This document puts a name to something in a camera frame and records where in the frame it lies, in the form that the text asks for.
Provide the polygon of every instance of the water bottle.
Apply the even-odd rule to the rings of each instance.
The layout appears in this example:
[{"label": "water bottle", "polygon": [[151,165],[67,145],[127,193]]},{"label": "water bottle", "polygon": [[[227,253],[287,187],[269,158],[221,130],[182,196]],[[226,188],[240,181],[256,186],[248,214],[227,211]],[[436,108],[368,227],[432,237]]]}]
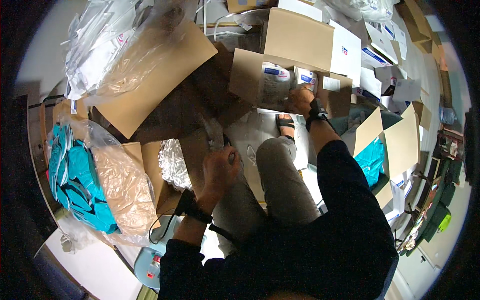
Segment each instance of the water bottle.
[{"label": "water bottle", "polygon": [[148,267],[147,277],[156,278],[160,275],[160,255],[155,254],[152,263]]}]

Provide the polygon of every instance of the black shirt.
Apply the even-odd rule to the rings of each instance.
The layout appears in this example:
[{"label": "black shirt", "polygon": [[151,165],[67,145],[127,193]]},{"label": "black shirt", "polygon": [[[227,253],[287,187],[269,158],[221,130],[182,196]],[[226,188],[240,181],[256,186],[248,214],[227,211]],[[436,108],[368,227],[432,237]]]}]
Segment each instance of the black shirt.
[{"label": "black shirt", "polygon": [[308,225],[275,220],[225,259],[169,240],[159,299],[259,299],[281,290],[326,299],[383,298],[398,255],[391,229],[365,176],[342,141],[317,157],[328,212]]}]

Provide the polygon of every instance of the black sandal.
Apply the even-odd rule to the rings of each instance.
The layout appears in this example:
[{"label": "black sandal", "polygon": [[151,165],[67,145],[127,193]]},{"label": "black sandal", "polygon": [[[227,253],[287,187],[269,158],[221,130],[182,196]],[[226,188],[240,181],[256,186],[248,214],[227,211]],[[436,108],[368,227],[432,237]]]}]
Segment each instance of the black sandal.
[{"label": "black sandal", "polygon": [[[295,129],[295,123],[293,122],[293,119],[280,119],[279,114],[276,116],[276,127],[278,128],[278,131],[280,132],[280,127],[285,126],[285,127],[291,127]],[[295,143],[295,139],[293,136],[289,135],[284,135],[286,138],[291,139],[293,143]]]}]

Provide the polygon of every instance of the hand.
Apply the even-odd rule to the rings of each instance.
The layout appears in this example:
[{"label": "hand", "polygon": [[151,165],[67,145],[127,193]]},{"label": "hand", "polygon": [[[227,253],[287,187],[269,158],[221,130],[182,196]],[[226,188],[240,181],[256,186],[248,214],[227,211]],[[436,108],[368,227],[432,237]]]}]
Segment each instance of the hand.
[{"label": "hand", "polygon": [[204,159],[205,187],[202,194],[215,194],[221,198],[230,188],[240,170],[240,155],[232,146],[211,152]]},{"label": "hand", "polygon": [[299,89],[290,91],[293,104],[305,118],[308,117],[311,109],[310,102],[315,98],[312,91],[309,90],[311,87],[311,84],[306,84]]}]

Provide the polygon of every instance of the gray pants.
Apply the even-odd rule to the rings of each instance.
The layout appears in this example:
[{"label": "gray pants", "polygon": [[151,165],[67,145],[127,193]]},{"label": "gray pants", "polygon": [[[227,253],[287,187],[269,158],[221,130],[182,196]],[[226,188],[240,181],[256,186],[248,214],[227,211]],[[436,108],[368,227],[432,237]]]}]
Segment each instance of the gray pants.
[{"label": "gray pants", "polygon": [[[264,141],[257,150],[258,172],[270,216],[285,225],[308,224],[320,216],[312,195],[293,165],[296,147],[281,136]],[[267,215],[243,175],[213,210],[214,224],[244,241],[267,220]],[[219,248],[225,256],[235,251],[232,243],[218,235]]]}]

